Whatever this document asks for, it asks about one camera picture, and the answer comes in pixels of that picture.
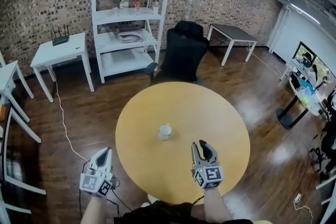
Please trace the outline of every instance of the white cup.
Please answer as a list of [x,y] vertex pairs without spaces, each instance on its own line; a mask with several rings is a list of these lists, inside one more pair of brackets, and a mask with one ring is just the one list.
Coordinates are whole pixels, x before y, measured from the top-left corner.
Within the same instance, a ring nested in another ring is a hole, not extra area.
[[163,141],[167,140],[172,134],[172,128],[169,124],[163,124],[159,128],[159,138]]

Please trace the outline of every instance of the ceiling light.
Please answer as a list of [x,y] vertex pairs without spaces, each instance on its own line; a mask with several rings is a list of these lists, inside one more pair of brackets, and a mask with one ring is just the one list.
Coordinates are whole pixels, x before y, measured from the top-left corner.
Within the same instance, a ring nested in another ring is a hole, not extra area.
[[317,22],[320,25],[320,22],[318,20],[316,20],[314,17],[310,16],[308,13],[306,13],[304,10],[302,10],[301,8],[297,7],[296,5],[293,5],[292,3],[290,3],[294,8],[296,8],[298,11],[301,11],[302,13],[306,14],[309,18],[313,19],[315,22]]

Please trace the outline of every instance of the white cable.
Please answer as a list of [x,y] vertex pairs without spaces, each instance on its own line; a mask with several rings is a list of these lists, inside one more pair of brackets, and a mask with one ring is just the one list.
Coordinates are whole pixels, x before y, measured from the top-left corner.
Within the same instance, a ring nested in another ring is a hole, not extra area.
[[72,147],[72,143],[71,143],[71,141],[70,141],[70,139],[69,139],[69,137],[68,137],[68,130],[67,130],[67,127],[65,126],[65,123],[64,123],[64,110],[63,110],[62,105],[61,105],[61,98],[60,98],[59,95],[58,95],[58,85],[57,85],[56,75],[55,75],[55,72],[53,71],[53,68],[52,68],[52,67],[50,67],[50,68],[51,68],[52,73],[54,74],[54,77],[55,77],[56,94],[57,94],[57,96],[58,96],[58,100],[59,100],[59,107],[60,107],[61,110],[62,110],[62,123],[63,123],[64,129],[65,129],[65,136],[67,137],[67,139],[68,139],[68,141],[69,141],[69,144],[70,144],[70,147],[71,147],[72,151],[75,152],[75,153],[76,153],[79,157],[81,157],[82,159],[86,160],[86,162],[89,162],[89,161],[88,161],[87,159],[85,159],[82,155],[80,155],[79,153],[77,153],[77,152],[73,149],[73,147]]
[[313,213],[312,213],[312,211],[310,210],[310,208],[307,207],[307,206],[302,206],[302,207],[300,207],[300,208],[296,208],[296,206],[295,206],[295,204],[297,204],[297,203],[300,201],[300,199],[301,199],[301,194],[299,193],[299,194],[294,198],[294,200],[293,200],[294,209],[295,209],[295,211],[298,211],[298,210],[301,210],[301,209],[303,209],[303,208],[307,208],[307,209],[309,210],[309,212],[310,212],[310,215],[311,215],[310,224],[312,224],[312,223],[313,223],[313,218],[314,218],[314,216],[313,216]]
[[252,55],[254,57],[256,57],[260,62],[262,62],[265,66],[267,66],[270,70],[272,70],[275,74],[275,76],[278,78],[278,79],[281,79],[282,77],[282,74],[284,73],[284,70],[281,72],[280,71],[280,67],[279,66],[276,66],[276,69],[277,69],[277,72],[274,71],[274,69],[272,69],[269,65],[267,65],[265,62],[263,62],[258,56],[256,56],[253,52],[252,52]]

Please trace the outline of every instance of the white wall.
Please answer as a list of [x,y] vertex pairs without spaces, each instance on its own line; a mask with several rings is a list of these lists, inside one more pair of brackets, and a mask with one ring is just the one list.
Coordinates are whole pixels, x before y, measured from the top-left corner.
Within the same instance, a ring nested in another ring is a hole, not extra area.
[[308,46],[336,75],[336,42],[306,15],[291,10],[273,47],[285,62],[294,56],[300,41]]

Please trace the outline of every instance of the forearm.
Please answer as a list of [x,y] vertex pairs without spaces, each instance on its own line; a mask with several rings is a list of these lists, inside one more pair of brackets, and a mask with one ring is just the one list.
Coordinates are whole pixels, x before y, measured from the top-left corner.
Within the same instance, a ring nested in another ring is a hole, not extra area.
[[106,199],[92,196],[85,210],[81,224],[105,224]]
[[222,223],[232,220],[217,188],[204,190],[204,210],[207,222]]

